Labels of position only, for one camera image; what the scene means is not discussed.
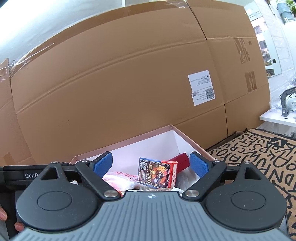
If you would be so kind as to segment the person's hand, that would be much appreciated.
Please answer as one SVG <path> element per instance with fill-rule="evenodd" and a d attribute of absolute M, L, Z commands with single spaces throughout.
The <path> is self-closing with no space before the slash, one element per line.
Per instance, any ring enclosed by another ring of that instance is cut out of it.
<path fill-rule="evenodd" d="M 0 207 L 0 216 L 1 216 L 1 221 L 4 221 L 6 223 L 10 223 L 10 221 L 8 220 L 8 215 L 2 207 Z M 14 227 L 18 232 L 23 231 L 25 228 L 21 222 L 15 222 Z"/>

